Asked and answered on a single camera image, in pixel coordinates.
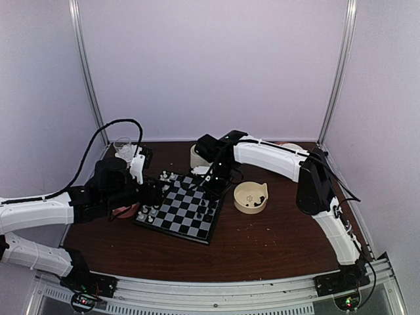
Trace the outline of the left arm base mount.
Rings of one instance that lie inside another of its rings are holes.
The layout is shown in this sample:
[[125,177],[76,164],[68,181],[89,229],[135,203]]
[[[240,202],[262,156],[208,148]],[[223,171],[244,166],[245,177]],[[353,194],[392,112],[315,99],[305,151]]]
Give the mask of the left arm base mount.
[[103,298],[113,298],[117,288],[117,278],[89,272],[82,275],[58,276],[60,285],[69,289],[71,307],[78,313],[85,314],[102,303]]

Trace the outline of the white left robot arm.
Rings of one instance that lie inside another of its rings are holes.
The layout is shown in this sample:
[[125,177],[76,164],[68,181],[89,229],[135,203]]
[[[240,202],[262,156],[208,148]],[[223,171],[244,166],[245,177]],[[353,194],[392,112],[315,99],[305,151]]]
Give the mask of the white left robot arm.
[[1,262],[42,270],[69,279],[80,291],[94,284],[83,255],[72,249],[51,248],[15,234],[17,230],[54,224],[83,224],[122,217],[135,205],[160,206],[162,183],[143,175],[148,163],[137,156],[127,163],[118,157],[96,162],[83,186],[69,186],[51,195],[1,200]]

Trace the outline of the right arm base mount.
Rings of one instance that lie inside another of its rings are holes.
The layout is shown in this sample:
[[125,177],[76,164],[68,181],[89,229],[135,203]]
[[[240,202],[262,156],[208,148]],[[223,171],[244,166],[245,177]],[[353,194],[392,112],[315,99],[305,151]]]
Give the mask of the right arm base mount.
[[314,278],[317,295],[332,295],[335,306],[344,312],[356,311],[362,304],[360,288],[369,284],[370,278],[367,274],[357,276],[353,272],[339,271]]

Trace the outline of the cream bowl of black pieces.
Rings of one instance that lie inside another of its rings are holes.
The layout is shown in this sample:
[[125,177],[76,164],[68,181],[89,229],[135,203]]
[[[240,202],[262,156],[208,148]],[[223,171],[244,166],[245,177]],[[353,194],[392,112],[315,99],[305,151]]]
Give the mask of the cream bowl of black pieces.
[[235,208],[247,215],[263,211],[268,202],[267,183],[243,182],[236,186],[233,193]]

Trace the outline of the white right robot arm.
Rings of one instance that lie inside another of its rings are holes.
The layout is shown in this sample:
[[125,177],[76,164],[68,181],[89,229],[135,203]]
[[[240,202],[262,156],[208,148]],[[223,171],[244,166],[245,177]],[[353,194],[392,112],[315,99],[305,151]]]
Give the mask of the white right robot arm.
[[333,181],[337,177],[321,149],[292,150],[233,130],[220,139],[209,134],[202,136],[195,151],[211,165],[203,183],[216,196],[226,190],[233,169],[242,164],[260,167],[296,182],[298,209],[319,224],[336,254],[341,269],[336,277],[337,285],[348,290],[361,280],[366,263],[362,246],[334,192]]

